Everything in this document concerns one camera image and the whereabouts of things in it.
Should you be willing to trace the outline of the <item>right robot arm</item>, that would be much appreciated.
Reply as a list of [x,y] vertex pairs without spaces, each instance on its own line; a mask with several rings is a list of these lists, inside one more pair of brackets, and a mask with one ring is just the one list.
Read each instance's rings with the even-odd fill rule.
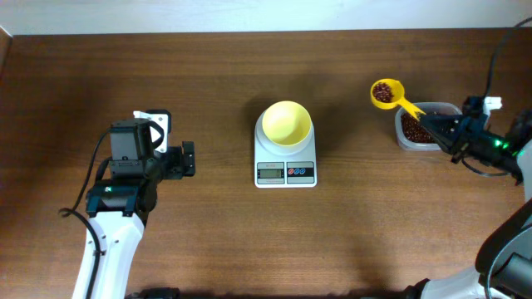
[[476,160],[523,187],[524,199],[499,219],[482,243],[473,266],[441,279],[425,279],[406,298],[529,298],[531,296],[531,113],[516,116],[504,136],[484,127],[484,113],[422,115],[426,129],[451,162]]

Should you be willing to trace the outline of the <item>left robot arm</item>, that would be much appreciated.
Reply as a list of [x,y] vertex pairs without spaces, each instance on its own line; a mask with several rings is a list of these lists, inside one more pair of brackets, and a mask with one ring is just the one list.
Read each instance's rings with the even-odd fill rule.
[[195,175],[195,145],[167,145],[168,115],[138,115],[111,124],[111,156],[83,187],[86,241],[75,298],[123,298],[136,249],[163,180]]

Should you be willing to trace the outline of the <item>yellow plastic measuring scoop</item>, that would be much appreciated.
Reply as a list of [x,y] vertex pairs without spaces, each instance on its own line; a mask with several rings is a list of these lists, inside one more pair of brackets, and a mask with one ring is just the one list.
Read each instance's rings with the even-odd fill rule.
[[394,79],[381,79],[376,81],[370,89],[371,102],[382,110],[391,110],[398,106],[403,108],[415,120],[419,120],[425,112],[412,104],[405,97],[405,88],[402,83]]

